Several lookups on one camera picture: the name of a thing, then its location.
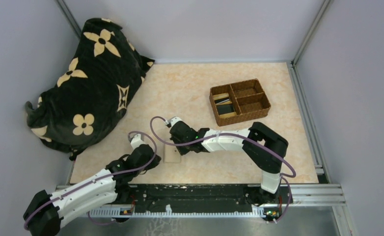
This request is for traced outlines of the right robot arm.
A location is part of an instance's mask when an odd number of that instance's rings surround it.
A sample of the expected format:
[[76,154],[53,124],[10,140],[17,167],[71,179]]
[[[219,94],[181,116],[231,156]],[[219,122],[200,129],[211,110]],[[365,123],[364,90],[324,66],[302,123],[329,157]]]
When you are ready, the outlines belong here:
[[261,122],[247,129],[219,131],[210,128],[194,130],[183,121],[167,125],[170,140],[181,155],[190,151],[242,151],[261,169],[262,194],[276,195],[281,182],[281,167],[289,146],[288,141]]

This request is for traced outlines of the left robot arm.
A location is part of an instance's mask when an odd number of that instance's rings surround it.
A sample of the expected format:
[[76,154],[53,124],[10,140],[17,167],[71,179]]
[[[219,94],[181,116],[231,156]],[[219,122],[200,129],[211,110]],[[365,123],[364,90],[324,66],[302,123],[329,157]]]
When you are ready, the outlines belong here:
[[155,168],[160,160],[156,147],[141,144],[88,179],[56,192],[37,192],[24,212],[24,229],[33,236],[55,236],[72,220],[95,208],[131,203],[129,182],[141,171]]

